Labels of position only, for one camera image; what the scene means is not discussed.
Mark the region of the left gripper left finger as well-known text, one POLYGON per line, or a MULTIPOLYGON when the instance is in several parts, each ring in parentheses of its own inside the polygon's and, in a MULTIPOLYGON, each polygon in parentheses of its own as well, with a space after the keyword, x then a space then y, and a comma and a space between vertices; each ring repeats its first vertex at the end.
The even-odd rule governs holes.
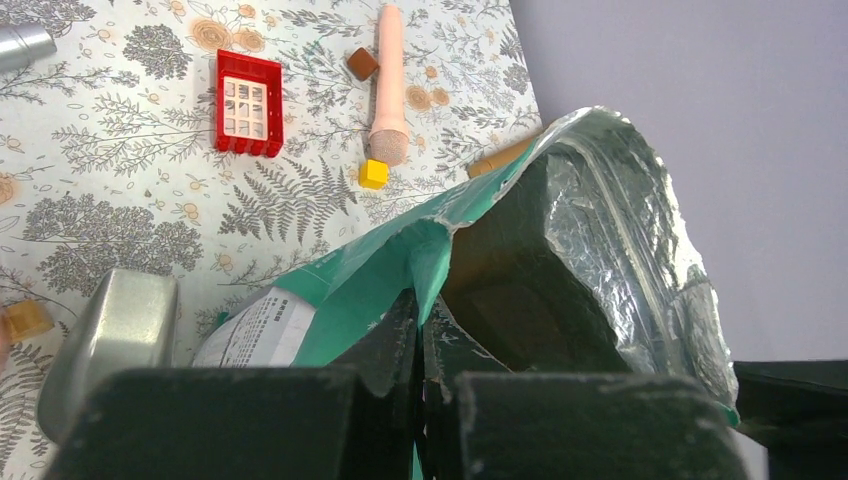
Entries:
POLYGON ((320 368, 136 369, 84 404, 50 479, 409 479, 418 305, 320 368))

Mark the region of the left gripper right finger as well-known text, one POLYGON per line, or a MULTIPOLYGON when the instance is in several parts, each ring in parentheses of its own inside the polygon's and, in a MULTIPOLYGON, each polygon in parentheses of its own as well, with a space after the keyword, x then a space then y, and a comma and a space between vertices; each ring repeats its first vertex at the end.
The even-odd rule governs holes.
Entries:
POLYGON ((692 380, 514 373, 436 301, 422 331, 425 479, 743 479, 727 411, 692 380))

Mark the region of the metal food scoop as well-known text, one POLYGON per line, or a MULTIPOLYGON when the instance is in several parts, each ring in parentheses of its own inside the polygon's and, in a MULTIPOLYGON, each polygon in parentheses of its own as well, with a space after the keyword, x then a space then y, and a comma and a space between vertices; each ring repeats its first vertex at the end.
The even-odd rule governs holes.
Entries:
POLYGON ((57 352, 39 392, 36 420, 58 443, 107 378, 173 361, 179 286, 171 276, 113 269, 101 280, 57 352))

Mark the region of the green pet food bag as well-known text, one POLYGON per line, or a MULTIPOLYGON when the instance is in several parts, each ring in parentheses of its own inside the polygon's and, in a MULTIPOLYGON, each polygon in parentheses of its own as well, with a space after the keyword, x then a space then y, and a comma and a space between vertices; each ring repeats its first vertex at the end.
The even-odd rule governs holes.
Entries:
POLYGON ((259 290, 199 366, 320 368, 404 290, 418 305, 413 477, 421 475, 422 331, 436 301, 514 373, 694 381, 736 420, 716 295, 632 124, 573 113, 513 164, 455 187, 259 290))

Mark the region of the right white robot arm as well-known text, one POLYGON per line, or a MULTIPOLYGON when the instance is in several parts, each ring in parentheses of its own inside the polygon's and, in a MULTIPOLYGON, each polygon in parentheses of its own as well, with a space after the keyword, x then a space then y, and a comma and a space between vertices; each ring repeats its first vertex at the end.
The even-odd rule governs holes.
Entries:
POLYGON ((847 477, 847 362, 736 362, 737 430, 767 450, 771 479, 847 477))

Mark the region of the tan block by far bowl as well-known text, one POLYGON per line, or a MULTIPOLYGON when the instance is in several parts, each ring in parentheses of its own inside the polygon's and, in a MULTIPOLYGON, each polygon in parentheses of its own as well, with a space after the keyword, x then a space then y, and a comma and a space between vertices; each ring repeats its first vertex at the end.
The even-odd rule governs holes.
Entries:
POLYGON ((2 307, 1 320, 11 344, 21 343, 54 327, 46 308, 31 299, 2 307))

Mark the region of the yellow cube block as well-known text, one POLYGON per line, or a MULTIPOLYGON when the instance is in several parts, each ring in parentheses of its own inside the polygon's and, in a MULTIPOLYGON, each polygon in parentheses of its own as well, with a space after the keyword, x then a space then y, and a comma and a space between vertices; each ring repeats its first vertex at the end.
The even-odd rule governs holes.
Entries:
POLYGON ((389 181, 390 167, 375 159, 367 159, 359 170, 358 183, 362 188, 380 190, 389 181))

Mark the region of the gold toy microphone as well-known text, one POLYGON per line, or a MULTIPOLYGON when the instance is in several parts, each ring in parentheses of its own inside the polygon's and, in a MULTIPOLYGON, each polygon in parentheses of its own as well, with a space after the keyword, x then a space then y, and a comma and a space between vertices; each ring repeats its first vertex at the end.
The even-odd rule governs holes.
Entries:
POLYGON ((503 168, 516 159, 520 158, 528 149, 531 149, 537 142, 538 137, 524 139, 514 145, 511 145, 503 150, 488 155, 473 164, 471 164, 467 173, 470 178, 475 178, 480 175, 487 174, 491 171, 503 168))

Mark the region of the floral table mat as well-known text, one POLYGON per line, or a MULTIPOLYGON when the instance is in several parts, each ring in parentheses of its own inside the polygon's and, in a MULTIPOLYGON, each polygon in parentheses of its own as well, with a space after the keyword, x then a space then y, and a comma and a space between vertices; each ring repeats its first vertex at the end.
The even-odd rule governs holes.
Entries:
POLYGON ((217 317, 466 179, 466 167, 541 119, 507 1, 402 1, 406 161, 357 181, 373 83, 346 62, 373 49, 378 1, 5 1, 48 59, 1 77, 1 303, 41 304, 53 328, 1 374, 1 475, 36 479, 53 445, 40 386, 113 268, 180 283, 176 354, 217 317), (274 159, 214 149, 216 53, 279 62, 284 146, 274 159))

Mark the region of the red window brick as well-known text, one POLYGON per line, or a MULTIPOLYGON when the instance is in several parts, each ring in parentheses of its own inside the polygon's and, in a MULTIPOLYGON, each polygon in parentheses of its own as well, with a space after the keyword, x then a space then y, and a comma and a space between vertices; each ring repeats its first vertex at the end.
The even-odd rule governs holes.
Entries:
POLYGON ((215 149, 276 157, 284 144, 282 65, 218 50, 215 73, 215 149))

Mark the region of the brown cube block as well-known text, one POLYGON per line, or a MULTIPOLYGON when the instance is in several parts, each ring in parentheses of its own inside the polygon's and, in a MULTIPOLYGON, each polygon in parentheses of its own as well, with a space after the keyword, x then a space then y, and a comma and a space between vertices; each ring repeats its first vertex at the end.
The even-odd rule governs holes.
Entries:
POLYGON ((365 48, 357 48, 347 58, 346 65, 359 81, 368 80, 380 68, 377 59, 365 48))

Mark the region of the silver toy microphone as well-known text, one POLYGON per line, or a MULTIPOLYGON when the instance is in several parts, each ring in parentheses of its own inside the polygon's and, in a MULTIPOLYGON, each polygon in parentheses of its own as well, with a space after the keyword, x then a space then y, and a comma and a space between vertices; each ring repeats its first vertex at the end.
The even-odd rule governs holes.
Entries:
POLYGON ((1 72, 31 66, 57 52, 53 37, 40 24, 1 26, 1 72))

